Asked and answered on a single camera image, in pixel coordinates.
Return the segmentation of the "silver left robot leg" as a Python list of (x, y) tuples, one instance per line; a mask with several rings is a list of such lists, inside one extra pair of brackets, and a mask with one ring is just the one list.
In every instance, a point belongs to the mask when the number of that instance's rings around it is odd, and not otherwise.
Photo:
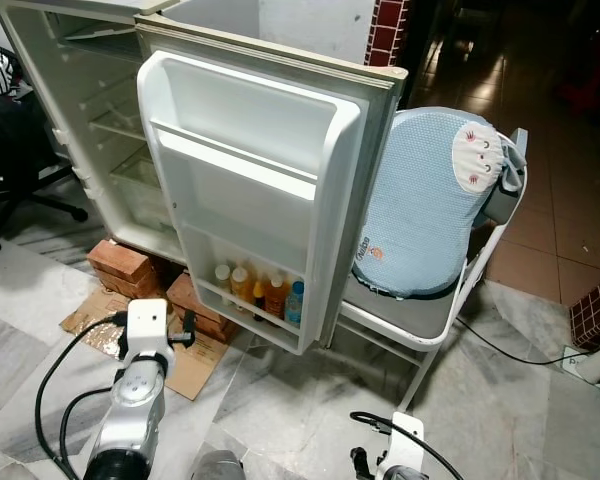
[(199, 454), (190, 480), (246, 480), (245, 467), (232, 451), (208, 451)]

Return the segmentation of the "translucent fridge crisper drawer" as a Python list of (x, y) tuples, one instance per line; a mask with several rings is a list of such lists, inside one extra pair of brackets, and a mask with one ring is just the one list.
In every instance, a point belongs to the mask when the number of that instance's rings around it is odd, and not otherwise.
[(139, 148), (111, 172), (111, 180), (123, 197), (132, 219), (145, 227), (173, 232), (166, 197), (146, 148)]

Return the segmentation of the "silver fridge door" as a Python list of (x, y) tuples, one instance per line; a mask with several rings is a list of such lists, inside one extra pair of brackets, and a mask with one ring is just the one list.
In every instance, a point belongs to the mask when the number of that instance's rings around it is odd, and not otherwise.
[[(408, 73), (140, 15), (137, 100), (198, 300), (301, 355), (338, 317)], [(219, 265), (304, 284), (290, 323), (219, 287)]]

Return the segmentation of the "black office chair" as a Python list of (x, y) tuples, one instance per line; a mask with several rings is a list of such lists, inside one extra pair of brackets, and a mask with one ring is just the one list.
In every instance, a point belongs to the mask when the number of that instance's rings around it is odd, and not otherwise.
[(0, 230), (18, 206), (39, 204), (89, 219), (82, 207), (40, 195), (40, 189), (70, 177), (70, 166), (52, 145), (47, 114), (34, 92), (21, 93), (26, 70), (12, 50), (0, 46)]

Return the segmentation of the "large amber bottle white cap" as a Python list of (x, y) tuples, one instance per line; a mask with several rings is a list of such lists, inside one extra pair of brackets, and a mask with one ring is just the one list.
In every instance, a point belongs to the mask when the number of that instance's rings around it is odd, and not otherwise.
[(285, 305), (288, 294), (286, 276), (282, 273), (271, 273), (265, 279), (264, 311), (277, 319), (285, 319)]

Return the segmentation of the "flattened brown cardboard carton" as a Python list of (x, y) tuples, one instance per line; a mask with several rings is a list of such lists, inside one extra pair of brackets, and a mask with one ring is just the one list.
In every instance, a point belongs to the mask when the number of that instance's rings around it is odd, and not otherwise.
[[(131, 298), (122, 296), (122, 294), (105, 291), (103, 287), (96, 288), (81, 303), (80, 307), (68, 315), (59, 326), (71, 335), (79, 334), (85, 326), (89, 326), (94, 321), (105, 319), (114, 312), (126, 310), (130, 301)], [(117, 342), (123, 335), (125, 333), (121, 326), (109, 324), (94, 329), (93, 333), (82, 340), (82, 343), (98, 349), (104, 355), (121, 360), (122, 356)], [(195, 401), (201, 389), (207, 384), (210, 375), (226, 355), (227, 349), (226, 343), (203, 337), (201, 333), (198, 333), (194, 346), (190, 348), (176, 346), (175, 371), (167, 378), (167, 388), (190, 401)]]

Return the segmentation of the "white metal chair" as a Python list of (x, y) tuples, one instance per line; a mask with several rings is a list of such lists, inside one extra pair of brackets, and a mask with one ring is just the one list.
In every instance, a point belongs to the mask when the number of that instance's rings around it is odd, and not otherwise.
[(502, 184), (493, 189), (475, 218), (475, 229), (470, 236), (472, 248), (452, 291), (436, 300), (391, 300), (350, 278), (336, 319), (324, 326), (320, 334), (320, 344), (328, 356), (335, 355), (333, 343), (337, 335), (346, 332), (408, 362), (410, 376), (396, 407), (399, 412), (411, 411), (420, 385), (431, 372), (443, 344), (455, 333), (465, 302), (480, 284), (493, 252), (527, 192), (527, 132), (524, 129), (512, 132), (506, 151), (515, 161), (514, 172), (519, 175), (521, 186), (512, 192), (506, 191)]

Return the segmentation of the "orange juice bottle white cap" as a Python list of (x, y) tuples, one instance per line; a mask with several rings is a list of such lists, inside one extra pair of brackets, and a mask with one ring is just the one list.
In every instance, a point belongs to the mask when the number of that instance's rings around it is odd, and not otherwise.
[(254, 305), (253, 276), (245, 266), (235, 266), (230, 273), (230, 287), (233, 296), (245, 305)]

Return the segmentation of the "water bottle blue cap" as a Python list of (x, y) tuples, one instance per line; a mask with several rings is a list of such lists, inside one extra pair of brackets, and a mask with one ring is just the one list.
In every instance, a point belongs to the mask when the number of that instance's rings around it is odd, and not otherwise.
[(288, 325), (300, 326), (303, 321), (304, 291), (303, 280), (295, 280), (287, 285), (285, 303), (283, 303), (283, 320)]

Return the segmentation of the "pale blue baby cushion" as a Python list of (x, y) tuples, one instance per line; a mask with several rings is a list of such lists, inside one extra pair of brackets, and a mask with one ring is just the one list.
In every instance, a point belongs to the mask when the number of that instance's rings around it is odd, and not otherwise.
[(433, 300), (459, 282), (475, 219), (493, 193), (527, 183), (525, 152), (483, 116), (451, 108), (393, 115), (351, 266), (396, 300)]

